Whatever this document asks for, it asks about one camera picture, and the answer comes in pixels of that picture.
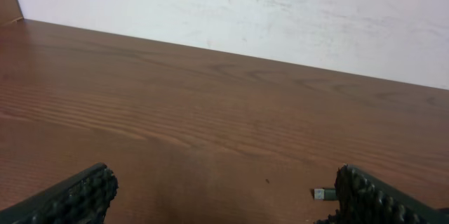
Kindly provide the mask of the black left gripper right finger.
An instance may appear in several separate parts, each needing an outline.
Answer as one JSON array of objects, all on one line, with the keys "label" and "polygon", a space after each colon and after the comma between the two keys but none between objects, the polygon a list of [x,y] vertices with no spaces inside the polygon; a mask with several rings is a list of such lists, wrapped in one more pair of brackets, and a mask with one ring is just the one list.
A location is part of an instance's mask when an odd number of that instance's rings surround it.
[{"label": "black left gripper right finger", "polygon": [[334,187],[316,188],[314,199],[339,202],[321,224],[448,224],[447,208],[433,209],[350,164],[337,170]]}]

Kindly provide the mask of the cardboard panel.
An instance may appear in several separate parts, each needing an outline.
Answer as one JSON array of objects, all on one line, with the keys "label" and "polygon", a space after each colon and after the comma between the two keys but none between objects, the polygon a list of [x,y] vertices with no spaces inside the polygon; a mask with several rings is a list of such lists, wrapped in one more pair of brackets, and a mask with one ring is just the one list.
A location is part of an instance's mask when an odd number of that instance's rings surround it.
[{"label": "cardboard panel", "polygon": [[0,0],[1,26],[23,19],[18,0]]}]

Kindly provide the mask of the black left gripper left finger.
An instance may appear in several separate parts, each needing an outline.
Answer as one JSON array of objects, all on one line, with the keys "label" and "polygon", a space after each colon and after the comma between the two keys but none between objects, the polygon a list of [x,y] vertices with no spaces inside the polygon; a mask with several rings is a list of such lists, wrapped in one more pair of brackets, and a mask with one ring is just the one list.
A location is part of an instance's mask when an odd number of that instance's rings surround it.
[{"label": "black left gripper left finger", "polygon": [[68,179],[1,211],[5,224],[103,224],[118,180],[97,163]]}]

